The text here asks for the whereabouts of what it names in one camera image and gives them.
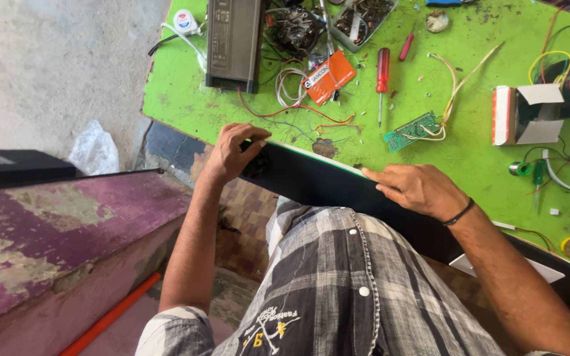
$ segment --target circuit board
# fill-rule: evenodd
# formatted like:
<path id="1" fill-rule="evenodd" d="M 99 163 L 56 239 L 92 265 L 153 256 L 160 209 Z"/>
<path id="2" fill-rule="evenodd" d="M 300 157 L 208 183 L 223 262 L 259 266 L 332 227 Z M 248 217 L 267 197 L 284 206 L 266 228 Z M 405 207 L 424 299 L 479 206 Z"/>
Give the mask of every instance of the circuit board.
<path id="1" fill-rule="evenodd" d="M 416 139 L 407 138 L 404 136 L 405 134 L 411 135 L 412 137 L 429 136 L 430 134 L 425 132 L 420 125 L 423 125 L 432 133 L 438 132 L 441 125 L 437 124 L 434 121 L 435 118 L 437 118 L 437 115 L 435 115 L 434 112 L 430 111 L 429 113 L 423 114 L 422 116 L 407 123 L 406 125 L 401 126 L 391 131 L 390 133 L 387 133 L 384 135 L 384 141 L 388 143 L 388 149 L 391 152 L 396 152 L 416 141 Z"/>

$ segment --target orange pipe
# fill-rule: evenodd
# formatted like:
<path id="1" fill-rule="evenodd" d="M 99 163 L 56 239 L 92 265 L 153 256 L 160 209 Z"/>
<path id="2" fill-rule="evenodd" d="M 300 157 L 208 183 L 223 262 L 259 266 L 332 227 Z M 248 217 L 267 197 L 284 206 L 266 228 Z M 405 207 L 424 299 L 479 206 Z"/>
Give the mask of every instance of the orange pipe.
<path id="1" fill-rule="evenodd" d="M 138 299 L 155 284 L 155 282 L 160 280 L 160 278 L 162 278 L 162 275 L 158 272 L 155 272 L 151 277 L 148 277 L 148 279 L 140 284 L 136 290 L 121 300 L 115 308 L 100 318 L 100 320 L 81 335 L 81 337 L 61 352 L 59 356 L 76 356 L 85 350 L 87 345 L 91 344 L 91 342 L 94 341 L 103 331 L 107 330 L 107 328 L 109 328 L 109 326 L 113 324 L 113 322 L 116 321 L 122 313 L 126 312 L 133 303 L 137 302 Z"/>

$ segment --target small red screwdriver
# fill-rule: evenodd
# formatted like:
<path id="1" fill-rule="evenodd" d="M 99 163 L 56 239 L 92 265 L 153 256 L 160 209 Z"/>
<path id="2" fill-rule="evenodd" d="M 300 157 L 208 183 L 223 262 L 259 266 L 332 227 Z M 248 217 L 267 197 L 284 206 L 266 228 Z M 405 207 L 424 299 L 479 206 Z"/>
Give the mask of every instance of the small red screwdriver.
<path id="1" fill-rule="evenodd" d="M 415 26 L 417 25 L 417 21 L 415 21 L 415 23 L 412 26 L 412 30 L 410 31 L 410 35 L 408 35 L 408 38 L 406 39 L 406 43 L 404 44 L 404 47 L 401 49 L 401 53 L 400 53 L 400 61 L 403 61 L 406 59 L 406 56 L 408 55 L 408 50 L 410 49 L 410 44 L 412 44 L 412 39 L 415 38 Z"/>
<path id="2" fill-rule="evenodd" d="M 388 91 L 388 61 L 391 59 L 391 51 L 384 47 L 377 52 L 377 87 L 379 93 L 379 116 L 377 117 L 377 127 L 382 127 L 382 95 Z"/>

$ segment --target shirt button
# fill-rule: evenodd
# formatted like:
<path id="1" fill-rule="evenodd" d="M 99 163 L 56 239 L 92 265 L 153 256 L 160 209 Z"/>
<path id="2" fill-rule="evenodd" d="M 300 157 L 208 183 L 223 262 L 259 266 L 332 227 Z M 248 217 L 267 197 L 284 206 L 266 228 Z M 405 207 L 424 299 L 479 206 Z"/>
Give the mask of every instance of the shirt button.
<path id="1" fill-rule="evenodd" d="M 361 296 L 368 296 L 370 294 L 370 290 L 367 287 L 360 287 L 360 295 Z"/>

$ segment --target black wristband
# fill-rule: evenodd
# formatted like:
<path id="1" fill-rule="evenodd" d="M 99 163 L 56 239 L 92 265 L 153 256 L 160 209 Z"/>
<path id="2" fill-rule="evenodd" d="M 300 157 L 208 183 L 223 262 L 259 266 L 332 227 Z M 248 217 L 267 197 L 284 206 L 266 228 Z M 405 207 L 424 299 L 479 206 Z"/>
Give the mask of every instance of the black wristband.
<path id="1" fill-rule="evenodd" d="M 444 221 L 442 224 L 443 226 L 450 226 L 453 223 L 456 223 L 457 221 L 459 221 L 459 219 L 461 219 L 461 217 L 463 215 L 465 215 L 465 213 L 467 213 L 468 211 L 470 211 L 470 209 L 474 206 L 474 199 L 470 198 L 470 202 L 467 204 L 467 206 L 465 207 L 465 209 L 463 209 L 462 212 L 460 212 L 457 216 L 453 217 L 452 219 L 448 220 L 448 221 Z"/>

